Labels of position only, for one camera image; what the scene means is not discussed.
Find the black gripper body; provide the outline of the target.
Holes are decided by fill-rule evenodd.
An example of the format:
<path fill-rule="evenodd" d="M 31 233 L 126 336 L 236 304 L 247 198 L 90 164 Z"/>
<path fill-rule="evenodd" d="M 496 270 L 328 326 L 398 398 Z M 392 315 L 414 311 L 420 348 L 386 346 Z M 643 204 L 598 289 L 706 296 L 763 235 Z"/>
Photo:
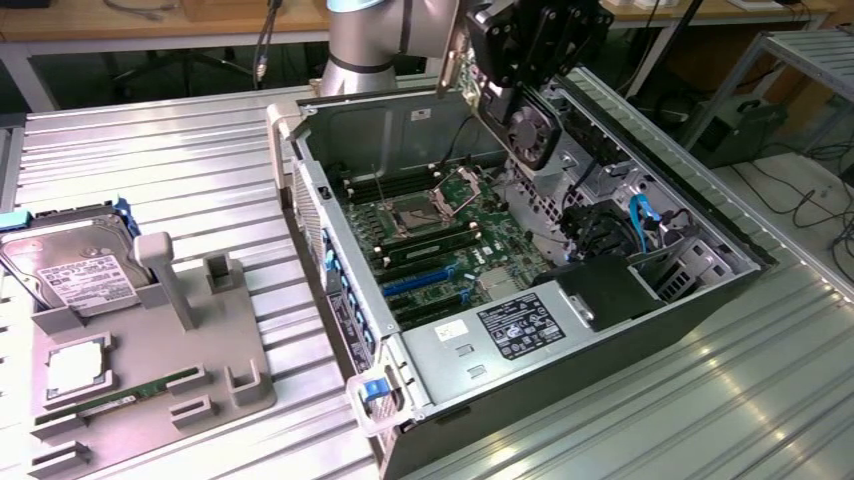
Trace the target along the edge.
<path fill-rule="evenodd" d="M 557 19 L 570 19 L 575 13 L 583 22 L 601 22 L 605 9 L 598 1 L 589 0 L 521 0 L 517 2 L 517 21 L 519 24 L 537 24 L 542 16 L 557 14 Z"/>

